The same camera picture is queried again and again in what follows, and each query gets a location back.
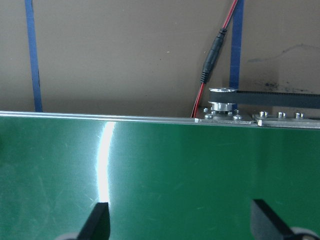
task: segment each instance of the metal plate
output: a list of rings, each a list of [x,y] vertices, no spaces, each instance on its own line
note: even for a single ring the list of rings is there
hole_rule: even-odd
[[[320,232],[320,131],[0,118],[0,239],[79,232],[110,203],[111,240],[252,239],[250,202]]]
[[[253,116],[260,127],[320,129],[320,121],[314,119],[277,118],[275,116]]]

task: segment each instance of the stain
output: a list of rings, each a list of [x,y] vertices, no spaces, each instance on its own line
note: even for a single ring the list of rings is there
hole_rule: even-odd
[[[264,84],[264,90],[269,92],[278,90],[278,87],[279,87],[279,84],[275,81],[268,81]]]
[[[301,43],[301,44],[297,44],[297,45],[294,45],[294,46],[291,46],[291,47],[284,49],[280,54],[278,54],[276,56],[265,57],[265,58],[252,58],[252,59],[249,59],[247,62],[248,63],[261,63],[261,62],[266,62],[266,61],[270,61],[270,60],[275,60],[275,59],[282,57],[283,55],[287,54],[288,52],[290,52],[294,49],[313,50],[313,51],[320,52],[320,47],[318,47],[318,46],[307,45],[307,44]]]
[[[306,94],[306,93],[308,93],[308,94],[314,94],[314,92],[313,91],[310,91],[310,90],[308,90],[308,89],[301,89],[301,88],[295,88],[295,87],[292,87],[292,88],[290,88],[290,93],[293,93],[293,94],[301,94],[301,93],[304,93],[304,94]]]

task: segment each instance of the brown wall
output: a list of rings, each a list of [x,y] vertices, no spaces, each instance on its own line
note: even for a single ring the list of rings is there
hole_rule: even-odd
[[[188,117],[231,3],[33,0],[43,110]],[[24,7],[0,8],[1,110],[33,110]],[[319,0],[246,0],[240,89],[320,94],[319,23]],[[207,88],[228,86],[231,37]]]

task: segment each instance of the glossy surface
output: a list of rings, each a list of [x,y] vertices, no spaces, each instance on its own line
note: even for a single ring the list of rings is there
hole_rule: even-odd
[[[0,118],[0,239],[79,232],[109,201],[112,240],[252,239],[250,202],[320,233],[320,131]]]

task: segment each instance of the cable connector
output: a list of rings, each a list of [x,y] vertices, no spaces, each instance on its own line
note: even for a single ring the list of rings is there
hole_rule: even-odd
[[[224,38],[227,33],[226,28],[221,28],[219,31],[219,34],[215,37],[211,49],[206,57],[206,60],[202,67],[202,74],[200,82],[206,84],[209,80],[210,74],[212,70],[214,69],[214,66],[216,64],[216,61],[219,56],[220,49],[222,47],[222,44],[224,43]]]

